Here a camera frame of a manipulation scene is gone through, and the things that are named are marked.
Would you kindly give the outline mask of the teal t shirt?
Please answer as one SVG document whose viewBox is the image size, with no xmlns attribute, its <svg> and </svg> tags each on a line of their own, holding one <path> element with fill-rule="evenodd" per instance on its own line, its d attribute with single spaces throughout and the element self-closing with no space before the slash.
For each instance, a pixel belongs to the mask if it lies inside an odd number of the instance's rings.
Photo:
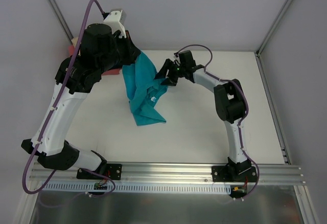
<svg viewBox="0 0 327 224">
<path fill-rule="evenodd" d="M 157 70 L 150 58 L 142 52 L 134 64 L 122 67 L 122 74 L 136 125 L 166 123 L 166 119 L 157 112 L 155 106 L 168 87 L 161 85 L 162 79 L 155 79 Z"/>
</svg>

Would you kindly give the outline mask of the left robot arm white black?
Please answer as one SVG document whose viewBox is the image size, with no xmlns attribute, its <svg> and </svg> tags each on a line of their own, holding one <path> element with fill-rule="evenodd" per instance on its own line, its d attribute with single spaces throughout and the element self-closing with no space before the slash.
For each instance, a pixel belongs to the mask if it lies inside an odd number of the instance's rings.
<svg viewBox="0 0 327 224">
<path fill-rule="evenodd" d="M 31 154 L 40 143 L 35 155 L 47 169 L 68 170 L 72 167 L 88 169 L 94 178 L 107 172 L 107 161 L 95 151 L 79 149 L 66 140 L 69 127 L 80 105 L 91 92 L 102 74 L 115 67 L 135 63 L 141 51 L 133 44 L 127 30 L 113 30 L 105 24 L 91 24 L 85 30 L 78 55 L 70 69 L 71 58 L 62 61 L 55 76 L 55 88 L 45 117 L 45 129 L 40 128 L 21 147 Z"/>
</svg>

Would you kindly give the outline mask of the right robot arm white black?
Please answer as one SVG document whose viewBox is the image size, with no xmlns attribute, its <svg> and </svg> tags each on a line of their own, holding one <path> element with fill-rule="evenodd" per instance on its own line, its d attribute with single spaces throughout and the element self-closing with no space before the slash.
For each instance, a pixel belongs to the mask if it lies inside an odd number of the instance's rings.
<svg viewBox="0 0 327 224">
<path fill-rule="evenodd" d="M 185 78 L 213 93 L 216 112 L 225 124 L 229 144 L 228 162 L 217 176 L 225 181 L 244 181 L 250 175 L 252 160 L 246 152 L 243 133 L 249 107 L 239 80 L 215 76 L 206 65 L 196 64 L 189 50 L 175 56 L 174 61 L 165 60 L 155 79 L 163 79 L 162 85 L 176 86 L 179 78 Z"/>
</svg>

